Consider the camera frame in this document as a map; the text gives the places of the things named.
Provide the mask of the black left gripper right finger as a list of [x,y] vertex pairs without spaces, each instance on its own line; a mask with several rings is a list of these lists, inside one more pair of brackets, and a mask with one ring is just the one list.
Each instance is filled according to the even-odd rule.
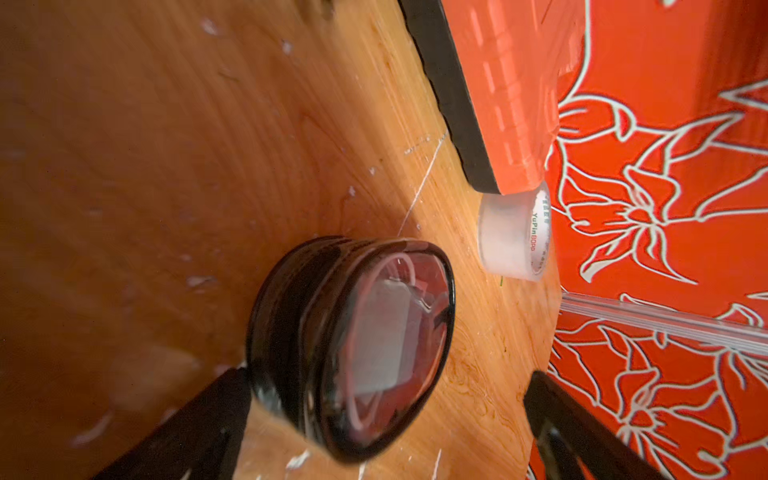
[[535,370],[523,405],[548,479],[661,479],[581,404]]

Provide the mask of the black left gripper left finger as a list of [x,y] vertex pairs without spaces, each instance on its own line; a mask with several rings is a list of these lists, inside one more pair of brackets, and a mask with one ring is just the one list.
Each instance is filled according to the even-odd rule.
[[231,479],[251,407],[246,370],[231,368],[96,479]]

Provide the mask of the black round pouch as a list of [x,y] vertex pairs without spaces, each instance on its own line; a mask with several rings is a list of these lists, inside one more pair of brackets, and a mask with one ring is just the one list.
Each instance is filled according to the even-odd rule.
[[362,463],[410,426],[449,356],[451,263],[417,239],[318,237],[256,297],[246,369],[255,399],[335,460]]

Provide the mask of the green charger plug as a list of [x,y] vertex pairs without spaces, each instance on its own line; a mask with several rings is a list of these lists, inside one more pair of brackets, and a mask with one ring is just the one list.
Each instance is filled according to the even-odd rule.
[[413,377],[420,323],[409,285],[392,280],[374,285],[357,318],[350,347],[353,395],[384,392]]

